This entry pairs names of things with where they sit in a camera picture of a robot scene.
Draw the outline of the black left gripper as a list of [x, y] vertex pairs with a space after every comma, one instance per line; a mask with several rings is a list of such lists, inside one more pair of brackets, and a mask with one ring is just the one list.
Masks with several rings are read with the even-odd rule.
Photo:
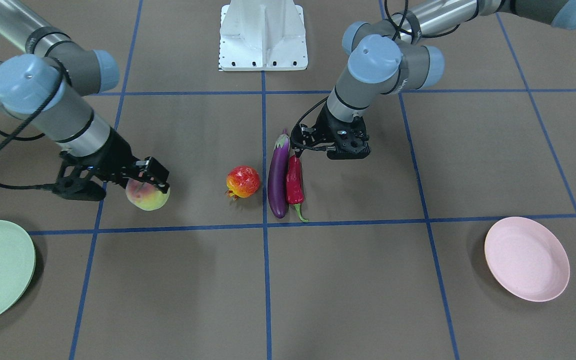
[[328, 105], [323, 105], [313, 127], [297, 124], [291, 130], [290, 145], [295, 157], [300, 158], [304, 151], [326, 152], [326, 145], [309, 146], [302, 143], [333, 144], [334, 134], [340, 130], [359, 130], [368, 134], [364, 117], [351, 114], [350, 121], [342, 121], [332, 114]]

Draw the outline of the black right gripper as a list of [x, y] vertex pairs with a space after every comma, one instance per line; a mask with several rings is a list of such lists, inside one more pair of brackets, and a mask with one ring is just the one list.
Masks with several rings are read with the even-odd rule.
[[148, 156], [139, 160], [131, 152], [128, 142], [114, 129], [105, 143], [96, 152], [87, 156], [74, 156], [61, 151], [61, 168], [58, 179], [66, 178], [66, 169], [73, 167], [75, 171], [88, 170], [90, 174], [103, 182], [125, 185], [128, 179], [135, 180], [135, 194], [153, 195], [170, 193], [170, 172], [155, 157]]

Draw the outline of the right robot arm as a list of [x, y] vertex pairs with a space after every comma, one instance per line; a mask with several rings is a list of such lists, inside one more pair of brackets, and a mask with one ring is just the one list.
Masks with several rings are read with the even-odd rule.
[[144, 183], [169, 193], [169, 171], [155, 158], [135, 157], [121, 135], [85, 100], [119, 84], [118, 63], [104, 50], [85, 50], [19, 0], [0, 0], [0, 35], [23, 51], [0, 61], [0, 112], [18, 120], [15, 130], [0, 130], [0, 151], [28, 126], [60, 148], [54, 182], [11, 185], [14, 191], [49, 191], [63, 199], [101, 201], [100, 182], [128, 189]]

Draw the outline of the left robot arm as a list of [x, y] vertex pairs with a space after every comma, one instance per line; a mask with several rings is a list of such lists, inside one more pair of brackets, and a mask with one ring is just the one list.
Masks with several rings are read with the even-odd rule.
[[325, 152], [331, 160], [370, 155], [364, 115], [379, 95], [434, 86], [445, 71], [445, 58], [425, 39], [452, 34], [460, 25], [498, 12], [576, 29], [576, 0], [427, 0], [377, 23], [355, 22], [342, 37], [348, 60], [312, 126], [298, 120], [284, 145], [297, 156]]

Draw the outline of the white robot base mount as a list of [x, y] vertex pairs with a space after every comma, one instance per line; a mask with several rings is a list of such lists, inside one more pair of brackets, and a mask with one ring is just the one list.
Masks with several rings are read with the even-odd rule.
[[231, 0], [221, 7], [220, 15], [220, 71], [308, 68], [304, 9], [294, 1]]

